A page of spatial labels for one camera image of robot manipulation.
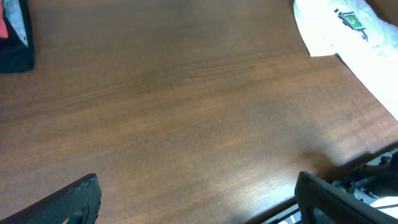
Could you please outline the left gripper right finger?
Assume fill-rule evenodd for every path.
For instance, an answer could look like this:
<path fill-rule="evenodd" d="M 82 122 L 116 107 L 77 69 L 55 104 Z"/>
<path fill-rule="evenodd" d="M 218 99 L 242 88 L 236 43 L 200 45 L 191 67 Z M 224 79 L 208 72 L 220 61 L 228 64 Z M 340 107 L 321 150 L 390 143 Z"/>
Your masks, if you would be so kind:
<path fill-rule="evenodd" d="M 348 195 L 308 172 L 295 187 L 302 223 L 397 224 L 397 219 Z"/>

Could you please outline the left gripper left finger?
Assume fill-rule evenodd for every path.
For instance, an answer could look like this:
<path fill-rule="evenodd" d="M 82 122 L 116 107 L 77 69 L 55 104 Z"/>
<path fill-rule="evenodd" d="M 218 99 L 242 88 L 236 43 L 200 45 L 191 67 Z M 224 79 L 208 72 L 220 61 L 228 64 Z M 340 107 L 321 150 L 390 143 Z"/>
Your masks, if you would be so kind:
<path fill-rule="evenodd" d="M 87 174 L 64 188 L 1 220 L 1 223 L 94 223 L 101 206 L 96 174 Z"/>

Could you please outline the red orange soccer t-shirt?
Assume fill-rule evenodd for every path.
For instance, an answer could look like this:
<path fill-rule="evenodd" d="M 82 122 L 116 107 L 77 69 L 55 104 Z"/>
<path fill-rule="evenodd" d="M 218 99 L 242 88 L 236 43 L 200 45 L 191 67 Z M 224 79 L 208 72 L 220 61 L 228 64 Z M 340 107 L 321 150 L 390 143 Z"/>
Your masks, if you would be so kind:
<path fill-rule="evenodd" d="M 0 38 L 8 38 L 8 31 L 6 23 L 4 22 L 4 6 L 2 4 L 2 0 L 0 0 Z"/>

